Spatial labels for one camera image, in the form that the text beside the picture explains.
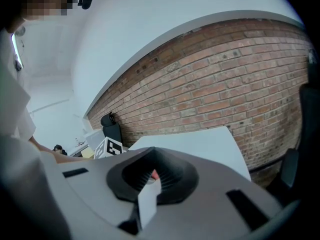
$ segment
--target white sleeve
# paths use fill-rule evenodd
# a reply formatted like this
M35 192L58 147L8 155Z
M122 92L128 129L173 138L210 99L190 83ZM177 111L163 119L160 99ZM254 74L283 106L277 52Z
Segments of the white sleeve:
M31 119L28 110L25 108L17 124L19 137L23 140L30 140L34 135L36 126Z

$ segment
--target neck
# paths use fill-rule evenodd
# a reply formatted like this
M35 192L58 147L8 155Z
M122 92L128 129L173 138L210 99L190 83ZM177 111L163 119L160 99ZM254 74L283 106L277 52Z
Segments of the neck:
M13 18L11 21L11 24L6 26L5 29L8 33L12 34L14 33L23 23L25 20L21 16L17 16Z

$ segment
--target person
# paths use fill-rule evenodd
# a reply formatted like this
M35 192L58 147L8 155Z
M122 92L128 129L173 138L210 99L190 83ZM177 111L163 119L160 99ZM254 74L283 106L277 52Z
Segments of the person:
M62 146L58 144L54 146L53 151L58 152L59 154L62 154L65 156L68 155L68 153L62 148Z
M57 163L84 160L55 152L34 138L36 127L26 109L30 96L23 89L23 68L14 66L12 34L25 22L57 14L67 0L8 0L0 25L0 136L14 136L32 143L39 151L52 154Z

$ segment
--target white table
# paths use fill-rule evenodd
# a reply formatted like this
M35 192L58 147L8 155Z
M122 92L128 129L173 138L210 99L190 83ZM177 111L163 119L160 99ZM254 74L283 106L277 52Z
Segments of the white table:
M82 150L86 149L88 147L88 143L84 142L83 144L76 146L72 149L69 149L67 151L67 154L69 157L73 157L75 154L77 154L78 152L81 152Z
M143 136L129 150L147 147L166 148L208 159L228 166L251 181L244 157L225 126L184 133Z

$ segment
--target white ceiling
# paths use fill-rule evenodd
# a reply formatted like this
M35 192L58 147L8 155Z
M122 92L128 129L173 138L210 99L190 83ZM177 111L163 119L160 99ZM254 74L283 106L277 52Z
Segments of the white ceiling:
M100 1L93 0L87 10L75 3L65 16L24 23L25 34L17 38L17 44L30 77L70 75L81 32Z

